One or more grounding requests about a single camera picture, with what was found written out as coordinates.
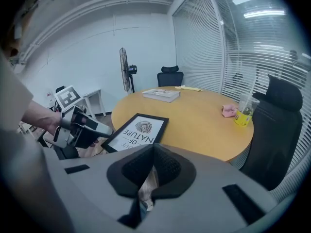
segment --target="white wall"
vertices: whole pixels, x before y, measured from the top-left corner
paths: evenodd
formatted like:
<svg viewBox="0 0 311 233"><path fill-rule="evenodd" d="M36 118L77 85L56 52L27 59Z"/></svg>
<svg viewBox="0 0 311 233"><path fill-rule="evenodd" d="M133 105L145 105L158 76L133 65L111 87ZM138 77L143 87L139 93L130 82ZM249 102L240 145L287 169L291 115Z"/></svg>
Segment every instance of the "white wall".
<svg viewBox="0 0 311 233"><path fill-rule="evenodd" d="M126 49L128 64L138 67L134 75L136 91L157 87L156 75L161 67L176 65L168 15L117 15L113 33L112 16L100 19L101 14L97 11L74 21L30 58L19 76L35 101L47 106L46 91L62 85L74 85L80 93L99 87L105 110L112 111L127 96L120 66L121 47ZM94 113L99 113L98 102L91 103Z"/></svg>

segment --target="plastic cup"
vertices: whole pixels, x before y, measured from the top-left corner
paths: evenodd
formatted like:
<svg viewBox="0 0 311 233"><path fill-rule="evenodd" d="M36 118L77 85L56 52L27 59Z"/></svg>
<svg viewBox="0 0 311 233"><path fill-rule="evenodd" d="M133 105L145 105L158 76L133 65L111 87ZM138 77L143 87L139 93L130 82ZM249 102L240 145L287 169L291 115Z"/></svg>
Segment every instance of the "plastic cup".
<svg viewBox="0 0 311 233"><path fill-rule="evenodd" d="M247 94L241 94L239 109L234 121L242 127L246 127L253 117L253 113L260 101Z"/></svg>

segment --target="standing fan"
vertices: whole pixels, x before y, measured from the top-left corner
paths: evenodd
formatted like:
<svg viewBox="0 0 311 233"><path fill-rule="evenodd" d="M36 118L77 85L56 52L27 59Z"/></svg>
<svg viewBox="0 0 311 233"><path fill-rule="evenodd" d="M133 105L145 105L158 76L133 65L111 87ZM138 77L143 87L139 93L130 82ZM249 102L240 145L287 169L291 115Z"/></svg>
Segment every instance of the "standing fan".
<svg viewBox="0 0 311 233"><path fill-rule="evenodd" d="M135 90L134 90L134 84L133 84L133 75L137 73L137 66L128 66L126 51L124 48L120 49L120 60L121 60L121 72L122 72L122 77L123 77L124 90L126 92L129 91L130 80L131 80L131 87L132 87L131 92L134 93Z"/></svg>

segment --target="book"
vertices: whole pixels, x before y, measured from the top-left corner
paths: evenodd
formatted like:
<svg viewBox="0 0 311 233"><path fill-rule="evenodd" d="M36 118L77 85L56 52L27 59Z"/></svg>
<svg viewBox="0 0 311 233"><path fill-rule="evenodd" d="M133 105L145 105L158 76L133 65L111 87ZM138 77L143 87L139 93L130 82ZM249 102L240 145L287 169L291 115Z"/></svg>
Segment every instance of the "book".
<svg viewBox="0 0 311 233"><path fill-rule="evenodd" d="M160 100L164 102L172 102L180 96L179 91L151 89L149 91L142 92L142 96L149 99Z"/></svg>

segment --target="person's arm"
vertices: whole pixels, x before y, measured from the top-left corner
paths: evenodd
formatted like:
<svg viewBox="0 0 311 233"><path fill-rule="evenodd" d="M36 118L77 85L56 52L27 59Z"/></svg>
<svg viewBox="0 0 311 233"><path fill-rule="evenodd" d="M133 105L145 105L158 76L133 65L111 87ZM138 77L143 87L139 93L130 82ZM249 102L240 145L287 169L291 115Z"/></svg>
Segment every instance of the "person's arm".
<svg viewBox="0 0 311 233"><path fill-rule="evenodd" d="M30 125L42 128L54 135L60 125L61 113L53 112L40 104L31 101L22 121Z"/></svg>

